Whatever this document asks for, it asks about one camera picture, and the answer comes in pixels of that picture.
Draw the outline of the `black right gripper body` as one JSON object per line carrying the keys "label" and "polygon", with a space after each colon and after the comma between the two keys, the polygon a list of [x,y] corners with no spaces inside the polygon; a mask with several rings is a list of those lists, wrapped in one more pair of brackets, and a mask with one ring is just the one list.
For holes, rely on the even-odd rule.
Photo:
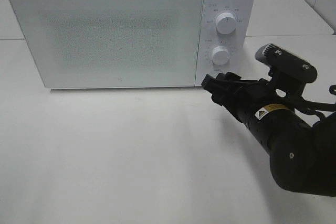
{"label": "black right gripper body", "polygon": [[283,130],[291,127],[291,110],[267,81],[222,82],[223,93],[212,95],[250,130]]}

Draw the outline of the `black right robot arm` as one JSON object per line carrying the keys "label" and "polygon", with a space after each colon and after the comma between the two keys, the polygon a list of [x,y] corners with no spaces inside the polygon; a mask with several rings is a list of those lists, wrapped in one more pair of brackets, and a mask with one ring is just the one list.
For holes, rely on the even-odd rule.
{"label": "black right robot arm", "polygon": [[272,91],[267,80],[242,80],[231,72],[206,75],[201,86],[264,148],[280,188],[335,196],[335,113],[310,126],[295,114],[299,106]]}

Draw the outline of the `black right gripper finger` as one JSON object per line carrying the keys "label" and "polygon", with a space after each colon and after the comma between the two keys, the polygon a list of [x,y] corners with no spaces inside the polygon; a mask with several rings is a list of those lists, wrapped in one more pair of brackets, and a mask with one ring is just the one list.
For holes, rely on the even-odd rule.
{"label": "black right gripper finger", "polygon": [[220,95],[223,93],[223,84],[221,81],[207,74],[201,83],[204,90],[212,95]]}
{"label": "black right gripper finger", "polygon": [[241,77],[235,73],[227,72],[227,73],[219,73],[215,79],[218,82],[235,82],[240,81]]}

